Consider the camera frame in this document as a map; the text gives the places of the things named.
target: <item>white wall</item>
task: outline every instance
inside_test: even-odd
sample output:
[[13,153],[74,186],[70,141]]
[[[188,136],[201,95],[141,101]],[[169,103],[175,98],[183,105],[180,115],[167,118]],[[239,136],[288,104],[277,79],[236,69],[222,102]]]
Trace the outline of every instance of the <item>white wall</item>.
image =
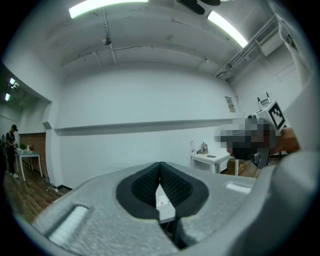
[[42,124],[44,113],[48,103],[39,99],[22,109],[20,119],[20,134],[45,133],[46,129]]
[[63,90],[57,128],[241,117],[230,113],[229,85],[191,69],[131,64],[70,77]]
[[[6,135],[12,125],[16,125],[19,130],[20,117],[21,109],[19,107],[11,105],[9,102],[0,102],[0,136]],[[15,139],[19,142],[19,133],[16,131],[14,134]]]
[[257,97],[266,99],[267,92],[284,112],[302,91],[296,66],[284,44],[269,56],[254,60],[230,85],[245,117],[260,108]]
[[[230,113],[225,96],[232,97],[236,113]],[[206,142],[211,154],[226,152],[214,143],[218,121],[193,128],[190,120],[230,119],[242,113],[227,83],[176,66],[135,64],[71,77],[58,116],[63,184],[75,188],[95,176],[144,163],[191,166],[192,140],[198,148]],[[170,123],[126,128],[181,120],[190,122],[180,129]],[[112,132],[105,126],[123,123],[127,125]]]

